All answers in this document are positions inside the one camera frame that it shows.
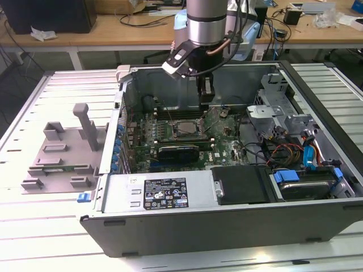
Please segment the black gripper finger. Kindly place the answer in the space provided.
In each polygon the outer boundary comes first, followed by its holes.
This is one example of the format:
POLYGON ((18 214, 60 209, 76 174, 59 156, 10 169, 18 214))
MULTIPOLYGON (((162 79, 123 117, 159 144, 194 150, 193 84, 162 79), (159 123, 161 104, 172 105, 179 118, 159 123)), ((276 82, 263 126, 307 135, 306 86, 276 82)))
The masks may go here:
POLYGON ((209 103, 212 102, 215 97, 212 73, 197 77, 197 91, 199 96, 199 109, 208 109, 209 103))

